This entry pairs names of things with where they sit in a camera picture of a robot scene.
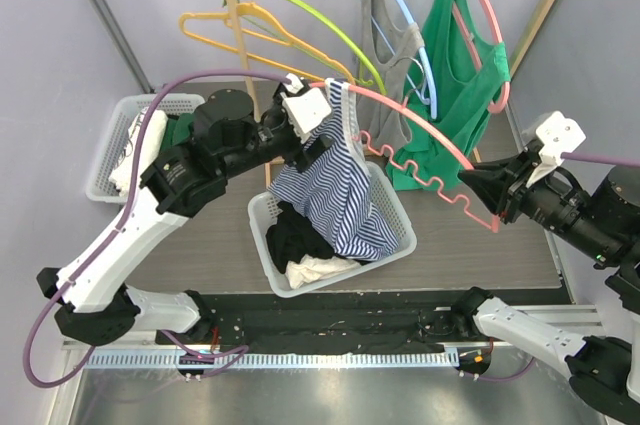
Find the lime green hanger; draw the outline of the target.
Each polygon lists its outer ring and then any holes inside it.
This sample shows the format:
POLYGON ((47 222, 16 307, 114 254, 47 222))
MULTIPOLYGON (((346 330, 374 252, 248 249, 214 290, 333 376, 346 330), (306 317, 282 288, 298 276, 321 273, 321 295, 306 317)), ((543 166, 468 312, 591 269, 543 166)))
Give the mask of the lime green hanger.
POLYGON ((365 80, 362 77, 359 77, 356 80, 356 83, 362 86, 373 86, 375 85, 378 91, 385 95, 387 93, 386 86, 384 84, 384 80, 381 77, 381 74, 377 70, 376 66, 372 63, 369 57, 365 54, 365 52, 357 45, 341 28, 339 28, 331 19, 322 14, 319 10, 306 3, 303 0, 285 0, 290 4, 295 5, 300 10, 306 12, 311 15, 313 18, 318 20, 321 24, 323 24, 326 28, 328 28, 331 32, 333 32, 359 59, 360 65, 369 71, 371 78, 369 80, 365 80))

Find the coral pink hanger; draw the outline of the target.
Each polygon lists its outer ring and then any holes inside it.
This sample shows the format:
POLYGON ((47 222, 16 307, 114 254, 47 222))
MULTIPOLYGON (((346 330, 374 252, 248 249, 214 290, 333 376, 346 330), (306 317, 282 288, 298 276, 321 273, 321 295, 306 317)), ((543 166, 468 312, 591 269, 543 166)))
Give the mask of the coral pink hanger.
POLYGON ((485 228, 493 232, 499 230, 497 216, 482 219, 470 211, 471 199, 467 195, 458 193, 450 196, 448 194, 459 182, 457 173, 462 170, 472 170, 474 166, 464 151, 431 124, 424 113, 419 112, 412 103, 398 103, 373 90, 348 82, 327 79, 323 83, 324 86, 336 84, 356 93, 365 101, 376 102, 385 112, 400 113, 406 120, 411 138, 404 146, 377 144, 373 134, 367 130, 370 125, 367 119, 363 120, 359 134, 360 141, 370 152, 388 158, 387 173, 396 189, 406 191, 422 188, 434 192, 443 201, 451 205, 460 205, 469 218, 485 228))

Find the black tank top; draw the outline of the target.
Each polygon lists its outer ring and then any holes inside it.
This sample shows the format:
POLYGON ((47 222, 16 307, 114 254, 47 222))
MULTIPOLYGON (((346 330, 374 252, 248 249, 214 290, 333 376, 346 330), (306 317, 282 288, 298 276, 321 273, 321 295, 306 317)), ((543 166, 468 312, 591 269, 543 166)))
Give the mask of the black tank top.
POLYGON ((340 257, 333 247, 313 228, 310 220, 285 201, 277 203, 280 213, 276 223, 266 232, 268 251, 276 270, 285 275, 289 261, 299 262, 304 255, 328 259, 340 257))

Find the grey tank top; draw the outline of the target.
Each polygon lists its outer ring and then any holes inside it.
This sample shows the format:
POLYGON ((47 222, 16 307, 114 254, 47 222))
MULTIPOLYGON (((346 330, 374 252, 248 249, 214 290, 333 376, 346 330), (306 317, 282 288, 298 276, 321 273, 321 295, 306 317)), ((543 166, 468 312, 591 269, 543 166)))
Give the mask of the grey tank top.
MULTIPOLYGON (((424 46, 419 26, 402 0, 360 0, 360 4, 360 49, 378 72, 383 94, 400 103, 409 67, 424 46)), ((376 149, 389 145, 397 151, 412 139, 404 116, 370 97, 357 97, 357 119, 376 149)))

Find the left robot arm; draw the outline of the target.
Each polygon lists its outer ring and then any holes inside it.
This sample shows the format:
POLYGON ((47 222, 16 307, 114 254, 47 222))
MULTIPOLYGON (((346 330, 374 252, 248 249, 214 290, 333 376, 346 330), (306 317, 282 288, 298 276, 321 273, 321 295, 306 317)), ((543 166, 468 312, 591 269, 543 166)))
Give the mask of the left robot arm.
POLYGON ((272 161, 304 172, 333 141, 318 128, 332 114, 323 93, 306 84, 277 87, 271 106, 254 117, 244 91, 223 89, 193 112, 189 136, 162 151, 129 191, 125 207, 81 256, 37 276, 59 308, 63 336, 90 346, 131 331, 170 331, 190 343, 210 336, 215 315, 193 290, 139 290, 125 281, 166 237, 223 196, 230 179, 272 161))

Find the light blue hanger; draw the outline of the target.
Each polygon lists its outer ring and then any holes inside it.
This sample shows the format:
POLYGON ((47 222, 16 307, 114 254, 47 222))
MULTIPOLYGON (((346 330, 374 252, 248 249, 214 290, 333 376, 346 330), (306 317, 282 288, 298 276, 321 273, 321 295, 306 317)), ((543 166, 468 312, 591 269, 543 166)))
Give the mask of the light blue hanger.
MULTIPOLYGON (((360 0, 360 48, 381 74, 387 92, 414 92, 435 119, 439 112, 434 73, 420 27, 405 0, 360 0)), ((370 79, 360 63, 359 77, 370 79)))

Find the striped blue white tank top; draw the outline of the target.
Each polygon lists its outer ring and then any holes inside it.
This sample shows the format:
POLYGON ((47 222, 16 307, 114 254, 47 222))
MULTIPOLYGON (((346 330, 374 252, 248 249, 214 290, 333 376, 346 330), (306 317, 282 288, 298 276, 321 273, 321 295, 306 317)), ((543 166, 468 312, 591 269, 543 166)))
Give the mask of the striped blue white tank top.
POLYGON ((384 259, 396 251, 398 239, 372 202, 372 174, 356 141, 355 94, 348 83, 334 79, 325 81, 321 94, 332 112, 305 147, 318 146, 322 138, 330 146, 303 172, 284 166, 269 191, 309 219, 336 254, 366 262, 384 259))

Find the yellow plastic hanger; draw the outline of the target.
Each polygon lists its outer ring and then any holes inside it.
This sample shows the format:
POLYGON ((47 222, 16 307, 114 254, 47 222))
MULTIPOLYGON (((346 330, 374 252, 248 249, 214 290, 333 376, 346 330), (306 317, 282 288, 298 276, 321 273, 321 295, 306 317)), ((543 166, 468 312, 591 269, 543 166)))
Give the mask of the yellow plastic hanger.
POLYGON ((223 2, 224 10, 221 12, 183 13, 178 21, 180 31, 190 39, 237 55, 246 70, 249 69, 249 62, 254 61, 310 80, 323 81, 322 77, 314 73, 303 71, 275 59, 249 52, 245 38, 251 37, 273 45, 302 52, 328 67, 330 70, 335 71, 339 78, 344 78, 348 83, 355 84, 353 74, 345 65, 289 32, 271 12, 258 5, 254 0, 249 0, 248 2, 223 0, 223 2), (196 20, 222 23, 233 32, 235 45, 232 46, 216 41, 188 30, 187 23, 196 20))

